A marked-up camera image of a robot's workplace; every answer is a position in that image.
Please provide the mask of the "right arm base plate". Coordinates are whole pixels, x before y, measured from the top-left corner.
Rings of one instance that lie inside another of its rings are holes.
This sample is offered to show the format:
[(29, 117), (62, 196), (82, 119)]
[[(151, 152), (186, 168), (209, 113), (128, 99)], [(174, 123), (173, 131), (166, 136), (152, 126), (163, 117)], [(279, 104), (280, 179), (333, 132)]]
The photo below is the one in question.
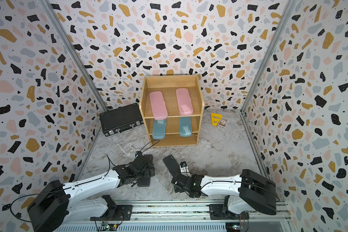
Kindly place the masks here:
[(209, 205), (210, 219), (211, 220), (247, 220), (249, 219), (248, 212), (244, 211), (241, 214), (235, 214), (226, 209), (223, 204), (210, 204)]

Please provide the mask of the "black pencil case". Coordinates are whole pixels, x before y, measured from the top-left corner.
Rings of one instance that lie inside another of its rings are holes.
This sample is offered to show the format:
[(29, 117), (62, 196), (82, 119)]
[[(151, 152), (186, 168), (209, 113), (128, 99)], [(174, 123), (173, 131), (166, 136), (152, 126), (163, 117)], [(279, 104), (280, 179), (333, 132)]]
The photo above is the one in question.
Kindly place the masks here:
[(169, 155), (163, 159), (163, 162), (167, 169), (169, 170), (169, 173), (173, 176), (173, 178), (176, 178), (177, 175), (181, 174), (180, 165), (175, 160), (173, 155)]
[(150, 186), (151, 178), (155, 176), (155, 168), (153, 165), (153, 155), (144, 155), (147, 160), (147, 166), (144, 170), (144, 175), (138, 180), (137, 186), (140, 188), (147, 188)]

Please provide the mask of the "teal pencil case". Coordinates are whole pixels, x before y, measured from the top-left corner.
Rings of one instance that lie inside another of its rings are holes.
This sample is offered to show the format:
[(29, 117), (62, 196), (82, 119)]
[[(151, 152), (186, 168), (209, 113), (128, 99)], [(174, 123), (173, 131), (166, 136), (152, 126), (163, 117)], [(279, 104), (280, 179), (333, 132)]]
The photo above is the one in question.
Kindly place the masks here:
[(154, 120), (152, 137), (155, 140), (162, 140), (166, 133), (166, 119)]
[(190, 137), (192, 135), (191, 117), (179, 118), (179, 134), (182, 137)]

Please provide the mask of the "pink pencil case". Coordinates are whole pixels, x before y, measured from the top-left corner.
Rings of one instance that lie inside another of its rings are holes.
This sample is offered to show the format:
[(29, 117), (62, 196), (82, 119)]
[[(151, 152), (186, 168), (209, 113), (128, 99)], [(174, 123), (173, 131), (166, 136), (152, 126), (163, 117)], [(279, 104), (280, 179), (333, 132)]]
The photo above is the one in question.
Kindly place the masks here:
[(154, 91), (149, 94), (152, 114), (155, 120), (164, 120), (168, 118), (166, 103), (161, 91)]
[(177, 104), (181, 116), (190, 116), (193, 114), (193, 106), (187, 88), (176, 89)]

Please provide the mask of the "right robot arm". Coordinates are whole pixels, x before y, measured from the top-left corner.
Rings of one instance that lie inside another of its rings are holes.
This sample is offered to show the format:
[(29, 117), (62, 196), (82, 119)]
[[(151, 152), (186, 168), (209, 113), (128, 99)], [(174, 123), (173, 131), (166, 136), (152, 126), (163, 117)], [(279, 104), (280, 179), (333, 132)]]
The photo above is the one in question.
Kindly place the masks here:
[(266, 215), (276, 215), (278, 196), (275, 182), (249, 169), (231, 177), (188, 176), (178, 173), (173, 176), (171, 183), (175, 190), (185, 192), (194, 199), (225, 195), (226, 210), (234, 214), (254, 209)]

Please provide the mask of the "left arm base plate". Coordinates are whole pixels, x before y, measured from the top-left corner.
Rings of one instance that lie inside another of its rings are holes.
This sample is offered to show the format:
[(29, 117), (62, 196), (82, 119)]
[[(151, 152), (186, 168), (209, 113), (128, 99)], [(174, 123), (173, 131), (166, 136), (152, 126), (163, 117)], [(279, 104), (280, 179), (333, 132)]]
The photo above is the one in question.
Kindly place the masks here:
[(91, 221), (129, 221), (132, 214), (133, 205), (117, 205), (108, 208), (100, 217), (91, 217)]

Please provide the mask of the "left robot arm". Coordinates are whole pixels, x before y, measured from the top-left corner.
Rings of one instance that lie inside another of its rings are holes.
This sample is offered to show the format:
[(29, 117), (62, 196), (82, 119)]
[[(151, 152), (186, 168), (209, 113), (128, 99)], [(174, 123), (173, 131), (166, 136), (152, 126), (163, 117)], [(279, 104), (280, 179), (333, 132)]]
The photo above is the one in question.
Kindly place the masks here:
[(132, 206), (118, 206), (109, 195), (92, 200), (89, 197), (125, 185), (148, 187), (154, 175), (153, 156), (139, 154), (132, 162), (94, 177), (65, 184), (52, 181), (27, 208), (33, 230), (53, 232), (77, 220), (129, 220)]

